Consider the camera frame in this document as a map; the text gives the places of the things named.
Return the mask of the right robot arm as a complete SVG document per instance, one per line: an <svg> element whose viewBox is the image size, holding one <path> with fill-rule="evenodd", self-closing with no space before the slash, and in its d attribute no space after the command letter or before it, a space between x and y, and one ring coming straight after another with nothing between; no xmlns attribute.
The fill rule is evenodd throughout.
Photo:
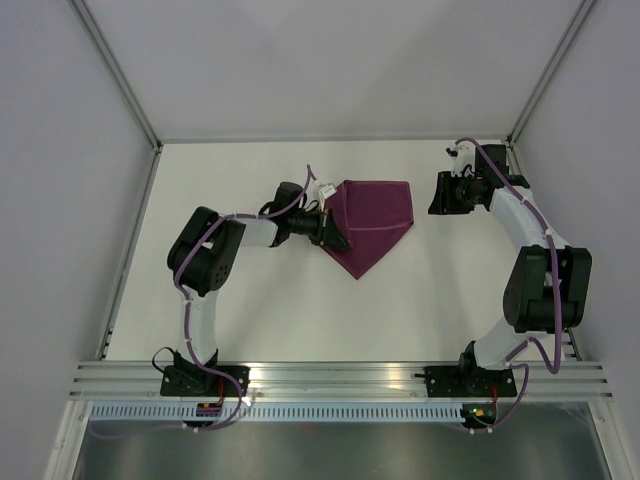
<svg viewBox="0 0 640 480"><path fill-rule="evenodd" d="M431 215L465 215L482 206L505 229L518 250L502 297L502 316L471 341L454 367L425 369L429 395L480 397L516 393L515 359L538 350L547 371L562 364L562 335L584 316L592 268L586 248L574 247L549 223L528 180L510 172L503 144L463 137L447 148L450 170L437 176Z"/></svg>

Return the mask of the right aluminium frame post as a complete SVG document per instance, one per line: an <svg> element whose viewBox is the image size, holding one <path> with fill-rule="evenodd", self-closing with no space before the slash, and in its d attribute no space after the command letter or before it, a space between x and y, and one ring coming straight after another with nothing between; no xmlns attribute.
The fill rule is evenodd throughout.
<svg viewBox="0 0 640 480"><path fill-rule="evenodd" d="M516 117L509 133L506 135L506 142L509 146L515 146L523 135L538 105L551 86L561 66L567 60L572 48L578 41L579 36L598 5L598 0L581 0L578 3L560 39L546 61L541 74L536 80L531 93L527 97L523 108Z"/></svg>

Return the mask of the left aluminium frame post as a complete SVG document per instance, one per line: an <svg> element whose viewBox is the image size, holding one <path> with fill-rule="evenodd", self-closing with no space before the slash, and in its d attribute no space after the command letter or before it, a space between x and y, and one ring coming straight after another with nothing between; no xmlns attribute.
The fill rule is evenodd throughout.
<svg viewBox="0 0 640 480"><path fill-rule="evenodd" d="M89 3L84 0L69 0L68 4L114 82L135 124L151 146L152 151L159 152L162 142L149 121Z"/></svg>

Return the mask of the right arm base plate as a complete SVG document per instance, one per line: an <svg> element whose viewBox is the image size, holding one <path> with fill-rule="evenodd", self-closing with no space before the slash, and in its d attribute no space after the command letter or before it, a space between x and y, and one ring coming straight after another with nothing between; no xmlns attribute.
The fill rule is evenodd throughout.
<svg viewBox="0 0 640 480"><path fill-rule="evenodd" d="M472 369L464 372L453 365L427 366L423 378L429 398L515 398L517 388L513 372Z"/></svg>

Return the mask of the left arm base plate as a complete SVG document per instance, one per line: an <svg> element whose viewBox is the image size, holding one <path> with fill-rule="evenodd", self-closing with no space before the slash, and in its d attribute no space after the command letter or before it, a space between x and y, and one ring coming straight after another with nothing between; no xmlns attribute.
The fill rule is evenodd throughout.
<svg viewBox="0 0 640 480"><path fill-rule="evenodd" d="M194 365L168 366L160 386L162 397L225 397L245 395L250 369L243 365L220 366L222 374L205 372Z"/></svg>

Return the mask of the aluminium frame post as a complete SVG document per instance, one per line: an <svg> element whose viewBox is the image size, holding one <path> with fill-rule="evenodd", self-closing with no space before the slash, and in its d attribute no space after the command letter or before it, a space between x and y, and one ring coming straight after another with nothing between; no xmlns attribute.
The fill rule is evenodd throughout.
<svg viewBox="0 0 640 480"><path fill-rule="evenodd" d="M579 36L598 5L598 0L581 0L578 3L560 39L546 61L541 74L536 80L531 93L527 97L523 108L516 117L509 133L506 135L506 142L509 146L515 146L523 135L538 105L551 86L561 66L567 60L572 48L578 41Z"/></svg>
<svg viewBox="0 0 640 480"><path fill-rule="evenodd" d="M69 0L68 4L114 82L135 124L151 146L152 151L159 152L162 142L149 121L89 3L84 0Z"/></svg>

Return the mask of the purple cloth napkin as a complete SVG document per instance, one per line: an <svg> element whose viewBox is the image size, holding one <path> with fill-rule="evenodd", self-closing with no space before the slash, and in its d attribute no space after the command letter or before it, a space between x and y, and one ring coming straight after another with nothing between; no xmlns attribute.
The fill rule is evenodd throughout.
<svg viewBox="0 0 640 480"><path fill-rule="evenodd" d="M414 224L406 181L345 180L328 199L334 222L349 247L323 250L358 280L403 238Z"/></svg>

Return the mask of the aluminium front rail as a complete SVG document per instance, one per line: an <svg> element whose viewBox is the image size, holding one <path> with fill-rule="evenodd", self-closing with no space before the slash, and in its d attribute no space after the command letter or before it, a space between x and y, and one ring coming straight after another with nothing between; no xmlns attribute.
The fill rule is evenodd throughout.
<svg viewBox="0 0 640 480"><path fill-rule="evenodd" d="M250 362L247 394L251 400L305 402L411 402L427 398L416 362ZM67 388L71 400L155 400L162 374L140 361L82 362ZM526 402L609 402L613 392L603 367L569 361L552 375L539 362L529 367Z"/></svg>

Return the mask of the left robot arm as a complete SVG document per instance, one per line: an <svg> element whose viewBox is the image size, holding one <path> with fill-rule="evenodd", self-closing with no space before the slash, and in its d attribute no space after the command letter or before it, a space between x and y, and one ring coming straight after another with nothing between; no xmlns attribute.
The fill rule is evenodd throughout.
<svg viewBox="0 0 640 480"><path fill-rule="evenodd" d="M347 250L345 234L334 219L328 199L337 193L331 183L317 188L318 198L306 205L306 188L281 183L274 198L257 214L221 215L197 208L171 247L167 266L185 301L185 319L193 319L202 344L185 337L185 353L172 353L174 372L195 395L206 396L218 384L218 349L215 345L215 310L219 290L228 280L238 251L243 247L277 248L292 235L306 237L318 247Z"/></svg>

